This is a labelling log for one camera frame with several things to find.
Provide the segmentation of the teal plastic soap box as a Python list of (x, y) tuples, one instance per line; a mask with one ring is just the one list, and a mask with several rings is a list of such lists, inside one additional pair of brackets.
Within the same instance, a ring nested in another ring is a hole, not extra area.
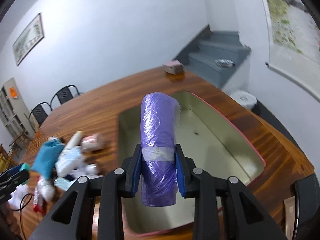
[(22, 170), (29, 171), (30, 170), (30, 166), (27, 163), (22, 163), (21, 166), (20, 166), (20, 171), (22, 171)]

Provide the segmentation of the blue cloth pouch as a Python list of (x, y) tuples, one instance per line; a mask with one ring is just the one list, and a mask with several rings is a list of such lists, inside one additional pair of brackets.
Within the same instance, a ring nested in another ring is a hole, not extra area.
[(34, 172), (39, 173), (45, 180), (49, 180), (51, 178), (52, 170), (55, 167), (55, 163), (64, 147), (65, 145), (60, 139), (45, 142), (40, 147), (31, 169)]

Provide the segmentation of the framed landscape painting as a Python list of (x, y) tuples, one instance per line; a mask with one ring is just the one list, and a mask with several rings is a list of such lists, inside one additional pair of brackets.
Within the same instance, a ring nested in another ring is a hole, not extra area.
[(38, 13), (21, 32), (12, 46), (17, 66), (43, 38), (42, 15)]

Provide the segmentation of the grey staircase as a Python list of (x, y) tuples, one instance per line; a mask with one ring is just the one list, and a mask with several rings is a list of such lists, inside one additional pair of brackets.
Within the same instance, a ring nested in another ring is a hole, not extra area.
[[(238, 70), (251, 52), (240, 42), (237, 31), (211, 31), (205, 27), (175, 57), (187, 70), (198, 75), (217, 88), (222, 88)], [(235, 63), (233, 68), (220, 68), (215, 60), (227, 59)]]

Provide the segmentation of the black metal chair near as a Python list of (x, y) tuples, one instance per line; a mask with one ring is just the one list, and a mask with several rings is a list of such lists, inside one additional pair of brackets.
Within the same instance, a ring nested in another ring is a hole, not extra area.
[(40, 127), (43, 122), (48, 117), (47, 112), (45, 111), (43, 105), (46, 105), (49, 107), (50, 111), (52, 111), (52, 107), (48, 102), (41, 102), (37, 104), (31, 111), (28, 116), (28, 121), (31, 127), (34, 131), (36, 131), (36, 124), (38, 124), (38, 127)]

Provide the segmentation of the grey cabinet with orange note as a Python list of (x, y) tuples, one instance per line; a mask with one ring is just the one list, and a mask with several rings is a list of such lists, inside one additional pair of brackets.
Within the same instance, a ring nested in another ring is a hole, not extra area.
[(1, 86), (1, 121), (13, 139), (25, 132), (33, 139), (35, 132), (29, 123), (29, 109), (12, 77)]

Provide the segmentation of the hanging scroll painting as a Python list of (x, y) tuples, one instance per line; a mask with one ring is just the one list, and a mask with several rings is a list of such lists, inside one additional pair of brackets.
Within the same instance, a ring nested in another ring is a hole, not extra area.
[(268, 68), (319, 99), (319, 28), (301, 0), (263, 0)]

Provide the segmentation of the white printed mask packet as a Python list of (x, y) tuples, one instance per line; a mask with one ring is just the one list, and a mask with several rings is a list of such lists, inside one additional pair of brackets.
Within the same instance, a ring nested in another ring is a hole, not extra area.
[(74, 170), (81, 166), (84, 162), (84, 156), (80, 146), (73, 148), (64, 148), (55, 163), (56, 174), (58, 177), (65, 177)]

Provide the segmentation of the brown card deck box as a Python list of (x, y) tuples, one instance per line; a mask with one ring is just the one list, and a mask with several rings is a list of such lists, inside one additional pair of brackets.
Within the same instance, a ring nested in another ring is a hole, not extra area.
[(169, 61), (163, 64), (163, 68), (166, 73), (169, 73), (172, 75), (177, 75), (184, 72), (184, 66), (178, 60)]

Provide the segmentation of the white red bandage roll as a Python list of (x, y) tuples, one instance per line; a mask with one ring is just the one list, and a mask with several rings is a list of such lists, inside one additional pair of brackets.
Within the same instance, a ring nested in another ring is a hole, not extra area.
[(104, 148), (104, 138), (100, 133), (84, 137), (81, 141), (81, 148), (84, 152), (99, 151)]

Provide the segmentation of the white plastic bucket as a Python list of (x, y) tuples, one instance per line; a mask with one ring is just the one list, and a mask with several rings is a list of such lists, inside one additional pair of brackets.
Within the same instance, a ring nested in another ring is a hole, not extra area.
[(236, 90), (230, 94), (230, 97), (249, 111), (257, 104), (257, 98), (244, 90)]

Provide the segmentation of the red snack packet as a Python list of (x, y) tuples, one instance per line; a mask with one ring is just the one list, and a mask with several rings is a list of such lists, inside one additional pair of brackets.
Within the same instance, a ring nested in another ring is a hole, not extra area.
[(33, 211), (35, 213), (40, 213), (42, 216), (45, 216), (47, 213), (47, 202), (40, 193), (40, 186), (38, 184), (35, 186), (34, 190)]

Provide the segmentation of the black metal chair far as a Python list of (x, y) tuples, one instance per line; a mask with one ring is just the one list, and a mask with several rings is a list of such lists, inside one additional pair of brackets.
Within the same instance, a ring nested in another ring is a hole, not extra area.
[(64, 103), (72, 100), (73, 98), (80, 96), (80, 92), (75, 85), (67, 85), (60, 88), (52, 97), (50, 101), (50, 107), (53, 108), (53, 102), (55, 99), (63, 105)]

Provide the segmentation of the clear plastic bag bundle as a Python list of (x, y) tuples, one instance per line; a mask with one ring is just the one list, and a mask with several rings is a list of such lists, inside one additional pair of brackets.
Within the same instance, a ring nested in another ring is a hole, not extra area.
[(47, 180), (43, 178), (43, 176), (40, 176), (37, 182), (37, 188), (46, 202), (51, 202), (54, 199), (55, 187), (50, 180)]

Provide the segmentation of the foil tray on stairs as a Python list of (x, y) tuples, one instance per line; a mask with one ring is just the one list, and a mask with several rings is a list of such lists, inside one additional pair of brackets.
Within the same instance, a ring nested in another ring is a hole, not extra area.
[(233, 68), (235, 67), (235, 63), (232, 60), (227, 59), (217, 59), (215, 63), (220, 68)]

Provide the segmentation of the small white plastic bag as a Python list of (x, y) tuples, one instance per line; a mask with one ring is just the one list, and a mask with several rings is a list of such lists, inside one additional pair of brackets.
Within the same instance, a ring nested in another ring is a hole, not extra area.
[(81, 176), (87, 176), (89, 179), (96, 178), (98, 176), (98, 167), (96, 164), (84, 164), (75, 170), (72, 170), (69, 174), (78, 179)]

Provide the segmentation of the purple garbage bag roll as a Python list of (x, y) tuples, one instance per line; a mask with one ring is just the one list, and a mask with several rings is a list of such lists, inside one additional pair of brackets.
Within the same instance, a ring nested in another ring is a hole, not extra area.
[(175, 98), (155, 92), (144, 96), (140, 115), (142, 147), (142, 203), (150, 207), (176, 204), (175, 130), (180, 104)]

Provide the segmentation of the white cream tube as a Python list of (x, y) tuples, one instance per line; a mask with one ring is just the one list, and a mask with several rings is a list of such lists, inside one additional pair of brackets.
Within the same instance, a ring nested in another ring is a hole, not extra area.
[(75, 146), (79, 146), (82, 138), (83, 138), (83, 131), (75, 132), (71, 137), (71, 139), (67, 142), (63, 150), (67, 151), (67, 150), (71, 150)]

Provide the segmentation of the black metal chair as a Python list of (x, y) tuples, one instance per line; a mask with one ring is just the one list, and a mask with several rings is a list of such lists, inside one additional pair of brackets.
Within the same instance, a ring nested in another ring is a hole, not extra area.
[(73, 98), (80, 96), (80, 92), (75, 85), (67, 85), (60, 88), (52, 97), (50, 101), (50, 107), (53, 108), (53, 102), (55, 99), (63, 105), (64, 103), (72, 100)]
[(45, 111), (43, 105), (46, 105), (49, 107), (50, 111), (52, 111), (52, 107), (48, 102), (41, 102), (37, 104), (31, 111), (28, 116), (28, 121), (31, 127), (34, 131), (36, 131), (36, 124), (38, 124), (38, 127), (40, 127), (43, 122), (48, 117), (47, 112)]

